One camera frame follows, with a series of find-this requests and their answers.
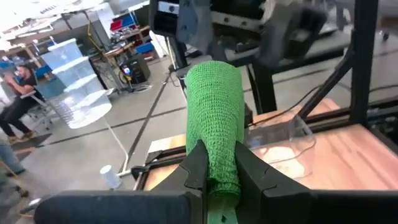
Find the chair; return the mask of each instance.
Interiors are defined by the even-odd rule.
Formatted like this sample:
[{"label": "chair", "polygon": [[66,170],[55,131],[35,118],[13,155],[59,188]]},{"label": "chair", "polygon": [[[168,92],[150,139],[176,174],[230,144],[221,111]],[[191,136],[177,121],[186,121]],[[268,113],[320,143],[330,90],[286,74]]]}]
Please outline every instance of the chair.
[{"label": "chair", "polygon": [[[36,82],[39,83],[39,82],[41,82],[43,79],[46,79],[46,78],[45,78],[45,74],[46,74],[46,73],[50,73],[51,71],[52,71],[52,70],[51,70],[51,68],[50,68],[48,65],[43,66],[43,67],[41,67],[41,68],[38,68],[38,69],[35,71],[35,74],[34,74],[34,75],[35,75]],[[33,98],[36,102],[38,102],[38,105],[35,106],[35,107],[33,107],[33,108],[31,108],[31,109],[28,111],[27,115],[28,115],[30,118],[32,118],[32,119],[42,119],[42,121],[39,122],[39,123],[36,125],[36,127],[37,127],[38,125],[40,125],[40,124],[43,124],[43,125],[44,125],[44,128],[48,131],[48,130],[50,129],[50,128],[49,128],[50,124],[52,124],[52,121],[51,121],[51,119],[49,118],[49,113],[51,112],[50,106],[47,105],[46,102],[45,102],[44,100],[41,100],[41,99],[38,99],[37,97],[35,97],[35,96],[34,96],[35,93],[36,93],[36,90],[34,90],[34,91],[32,91],[32,92],[30,92],[30,93],[28,93],[28,94],[22,95],[22,96],[20,96],[20,98],[21,98],[21,99],[24,99],[24,98],[27,98],[27,97],[31,97],[31,98]]]}]

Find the green object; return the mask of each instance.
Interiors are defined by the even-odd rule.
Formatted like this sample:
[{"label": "green object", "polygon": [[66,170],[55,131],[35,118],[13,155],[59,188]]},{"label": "green object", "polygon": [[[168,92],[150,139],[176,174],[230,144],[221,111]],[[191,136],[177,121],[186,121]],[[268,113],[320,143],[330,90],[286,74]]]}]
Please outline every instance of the green object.
[{"label": "green object", "polygon": [[224,62],[204,62],[188,72],[186,83],[187,153],[201,139],[209,157],[208,223],[236,223],[240,185],[234,150],[244,137],[240,71]]}]

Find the person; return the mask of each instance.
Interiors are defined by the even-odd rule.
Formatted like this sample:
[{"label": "person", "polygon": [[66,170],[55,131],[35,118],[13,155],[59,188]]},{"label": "person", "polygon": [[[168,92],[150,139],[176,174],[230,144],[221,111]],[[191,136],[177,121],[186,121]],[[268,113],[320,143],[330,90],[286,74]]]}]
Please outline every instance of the person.
[{"label": "person", "polygon": [[[8,168],[10,168],[10,170],[12,170],[17,175],[25,171],[25,168],[21,165],[21,162],[19,162],[19,159],[15,155],[11,146],[2,139],[0,139],[0,161],[2,161],[6,166],[8,166]],[[7,172],[6,175],[4,175],[3,172],[0,172],[0,185],[6,183],[6,176],[10,177],[12,176],[12,173]]]},{"label": "person", "polygon": [[[20,65],[18,66],[18,72],[21,78],[19,83],[13,75],[6,74],[4,77],[4,81],[16,94],[16,98],[11,105],[5,107],[0,113],[0,128],[7,134],[10,144],[14,144],[18,141],[27,141],[34,137],[34,132],[19,119],[38,103],[31,97],[21,99],[22,95],[32,92],[36,85],[36,79],[32,69],[26,65]],[[35,93],[35,96],[41,98],[40,93],[38,92]],[[24,133],[20,139],[11,129],[10,124]]]}]

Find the gray floor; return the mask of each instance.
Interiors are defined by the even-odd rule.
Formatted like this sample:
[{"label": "gray floor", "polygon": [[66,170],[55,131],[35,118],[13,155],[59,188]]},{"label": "gray floor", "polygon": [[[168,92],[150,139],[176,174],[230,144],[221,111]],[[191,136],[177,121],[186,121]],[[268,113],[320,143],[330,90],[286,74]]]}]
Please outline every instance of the gray floor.
[{"label": "gray floor", "polygon": [[[395,65],[398,62],[398,39],[391,37],[386,43],[382,43],[377,35],[374,53],[371,86],[398,83]],[[274,76],[274,81],[277,82],[275,93],[278,107],[288,108],[309,89],[324,82],[338,62],[339,59],[334,59]],[[149,91],[112,97],[113,108],[105,118],[106,122],[114,126],[113,130],[126,150],[134,150],[129,167],[144,162],[152,141],[185,132],[185,99],[180,88],[174,87],[170,82],[164,83],[169,65],[170,61],[163,59],[150,66],[150,82],[154,86]],[[246,72],[244,68],[241,69],[243,90],[249,90]],[[341,83],[350,85],[350,74]],[[384,90],[373,93],[370,98],[376,100],[396,93],[397,89]],[[252,93],[246,91],[244,97],[254,109]],[[341,106],[349,105],[350,93],[340,86],[332,89],[328,97]],[[74,130],[57,121],[50,131],[52,135],[44,142],[44,146],[22,161],[27,169],[22,178],[33,196],[40,197],[70,189],[107,189],[100,176],[100,169],[110,164],[115,170],[119,170],[124,154],[111,133],[106,130],[105,120]],[[123,178],[124,189],[131,189],[133,185],[132,177]],[[18,223],[30,221],[21,219]]]}]

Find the wall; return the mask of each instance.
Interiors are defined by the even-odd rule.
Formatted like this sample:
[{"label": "wall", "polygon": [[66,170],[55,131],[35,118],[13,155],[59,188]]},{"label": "wall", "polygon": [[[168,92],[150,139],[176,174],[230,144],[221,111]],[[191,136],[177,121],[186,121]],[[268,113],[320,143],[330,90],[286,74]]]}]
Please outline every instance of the wall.
[{"label": "wall", "polygon": [[146,0],[111,0],[109,1],[109,4],[111,5],[113,13],[119,14],[121,11],[144,1]]},{"label": "wall", "polygon": [[[101,24],[101,21],[98,19],[98,16],[96,15],[95,12],[90,12],[88,13],[90,21],[92,23],[92,26],[95,28],[97,31],[99,38],[101,39],[102,43],[104,43],[105,47],[107,45],[110,45],[110,40],[108,37],[108,34],[104,30],[104,27]],[[68,30],[65,32],[62,32],[60,34],[54,35],[54,39],[57,42],[62,42],[71,38],[81,38],[83,40],[84,44],[91,45],[91,42],[88,40],[87,36],[87,28],[88,28],[88,20],[86,16],[81,13],[81,14],[76,14],[71,16],[71,18],[68,19],[68,22],[70,26],[72,27],[72,30]],[[67,29],[68,26],[63,20],[59,20],[56,23],[53,24],[54,29]],[[91,36],[93,37],[94,41],[98,44],[101,45],[101,42],[98,40],[93,28],[91,27],[90,29]]]},{"label": "wall", "polygon": [[112,11],[111,6],[109,5],[108,2],[102,3],[99,5],[99,9],[97,9],[96,13],[99,18],[99,21],[101,21],[104,31],[110,38],[112,31],[109,28],[111,27],[114,18],[114,13]]}]

